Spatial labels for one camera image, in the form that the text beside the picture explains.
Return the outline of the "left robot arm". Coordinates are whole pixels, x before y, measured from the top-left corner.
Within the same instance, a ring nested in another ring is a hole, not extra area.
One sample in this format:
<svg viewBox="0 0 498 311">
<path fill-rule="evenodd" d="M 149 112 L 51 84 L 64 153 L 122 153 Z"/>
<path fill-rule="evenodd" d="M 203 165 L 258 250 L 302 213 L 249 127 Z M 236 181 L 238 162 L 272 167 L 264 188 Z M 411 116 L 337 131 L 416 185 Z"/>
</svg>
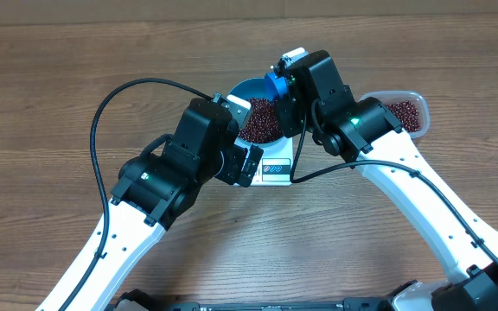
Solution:
<svg viewBox="0 0 498 311">
<path fill-rule="evenodd" d="M 192 99 L 174 134 L 158 137 L 120 169 L 107 214 L 39 308 L 105 309 L 207 181 L 249 187 L 263 150 L 235 140 L 251 114 L 251 104 L 233 95 Z"/>
</svg>

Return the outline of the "blue plastic measuring scoop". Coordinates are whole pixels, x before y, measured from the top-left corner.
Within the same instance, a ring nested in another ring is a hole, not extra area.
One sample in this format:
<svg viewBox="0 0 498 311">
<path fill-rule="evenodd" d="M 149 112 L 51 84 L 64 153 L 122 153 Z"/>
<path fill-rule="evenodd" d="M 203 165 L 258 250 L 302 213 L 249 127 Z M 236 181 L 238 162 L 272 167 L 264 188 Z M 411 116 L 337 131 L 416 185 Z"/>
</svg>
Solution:
<svg viewBox="0 0 498 311">
<path fill-rule="evenodd" d="M 286 74 L 267 73 L 264 76 L 267 94 L 275 100 L 284 100 L 289 97 L 288 76 Z"/>
</svg>

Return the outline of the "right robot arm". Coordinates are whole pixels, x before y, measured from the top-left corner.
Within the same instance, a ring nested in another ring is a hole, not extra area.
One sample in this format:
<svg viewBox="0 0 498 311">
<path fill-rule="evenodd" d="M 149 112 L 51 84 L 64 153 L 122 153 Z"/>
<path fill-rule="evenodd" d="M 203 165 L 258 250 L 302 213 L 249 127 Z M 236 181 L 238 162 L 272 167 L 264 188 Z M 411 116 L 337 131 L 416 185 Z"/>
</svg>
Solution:
<svg viewBox="0 0 498 311">
<path fill-rule="evenodd" d="M 387 310 L 498 310 L 498 231 L 481 220 L 421 156 L 377 98 L 356 101 L 329 53 L 284 54 L 266 76 L 287 137 L 314 142 L 354 168 L 396 205 L 440 262 L 445 278 L 412 282 Z"/>
</svg>

